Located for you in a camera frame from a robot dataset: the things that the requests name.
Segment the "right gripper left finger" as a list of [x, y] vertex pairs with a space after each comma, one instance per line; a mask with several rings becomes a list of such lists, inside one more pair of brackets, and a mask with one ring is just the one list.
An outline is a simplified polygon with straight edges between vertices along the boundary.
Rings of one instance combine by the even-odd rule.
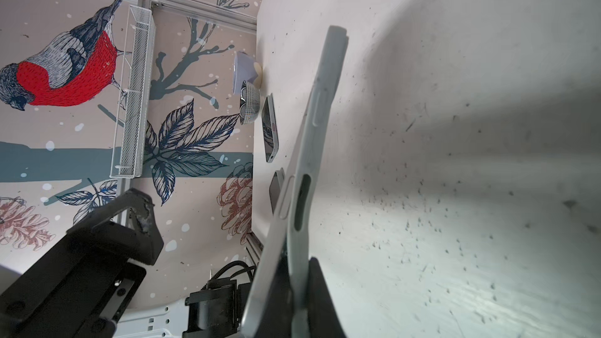
[[3, 337], [112, 337], [164, 241], [130, 189], [71, 227], [1, 295]]

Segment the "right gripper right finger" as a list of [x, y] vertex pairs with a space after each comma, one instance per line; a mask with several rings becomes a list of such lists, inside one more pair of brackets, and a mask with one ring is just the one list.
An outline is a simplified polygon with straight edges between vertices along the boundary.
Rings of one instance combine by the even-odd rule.
[[[325, 277], [317, 258], [308, 262], [308, 329], [310, 337], [345, 337]], [[287, 257], [279, 259], [269, 288], [266, 309], [261, 316], [256, 337], [290, 337], [293, 320], [293, 294]]]

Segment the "light blue phone case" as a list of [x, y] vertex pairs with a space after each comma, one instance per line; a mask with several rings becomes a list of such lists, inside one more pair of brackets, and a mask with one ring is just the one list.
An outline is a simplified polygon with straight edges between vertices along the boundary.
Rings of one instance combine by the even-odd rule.
[[347, 31], [329, 27], [308, 106], [302, 118], [275, 214], [244, 309], [240, 332], [256, 337], [279, 259], [287, 257], [293, 294], [290, 337], [310, 337], [308, 329], [309, 218], [316, 191], [330, 110], [347, 52]]

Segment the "black phone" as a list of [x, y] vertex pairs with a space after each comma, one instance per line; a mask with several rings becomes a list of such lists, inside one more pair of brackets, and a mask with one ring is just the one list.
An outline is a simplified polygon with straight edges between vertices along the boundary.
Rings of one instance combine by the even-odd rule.
[[268, 163], [274, 161], [279, 150], [279, 136], [275, 117], [275, 105], [273, 95], [265, 98], [261, 112], [261, 125], [265, 146], [265, 160]]
[[272, 181], [269, 186], [269, 200], [271, 203], [272, 214], [275, 214], [284, 180], [284, 169], [280, 168], [279, 170], [276, 170], [272, 176]]

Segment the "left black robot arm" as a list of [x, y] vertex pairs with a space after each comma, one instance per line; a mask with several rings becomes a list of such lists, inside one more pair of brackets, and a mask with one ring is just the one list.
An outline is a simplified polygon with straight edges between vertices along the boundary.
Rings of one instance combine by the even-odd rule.
[[188, 297], [145, 311], [127, 311], [114, 336], [241, 337], [255, 269], [254, 265], [233, 261]]

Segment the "dark grey flower dish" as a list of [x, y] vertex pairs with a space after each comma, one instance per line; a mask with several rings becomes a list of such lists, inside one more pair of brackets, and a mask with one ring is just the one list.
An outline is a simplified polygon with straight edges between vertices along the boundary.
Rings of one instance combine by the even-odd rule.
[[249, 81], [243, 81], [240, 91], [239, 118], [241, 125], [253, 123], [261, 109], [261, 94]]

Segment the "lavender bowl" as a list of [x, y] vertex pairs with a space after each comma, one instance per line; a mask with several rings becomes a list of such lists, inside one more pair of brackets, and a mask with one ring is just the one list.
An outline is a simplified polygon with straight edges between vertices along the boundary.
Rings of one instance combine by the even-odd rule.
[[255, 58], [244, 52], [236, 52], [233, 65], [233, 95], [241, 95], [244, 81], [259, 89], [262, 80], [263, 69]]

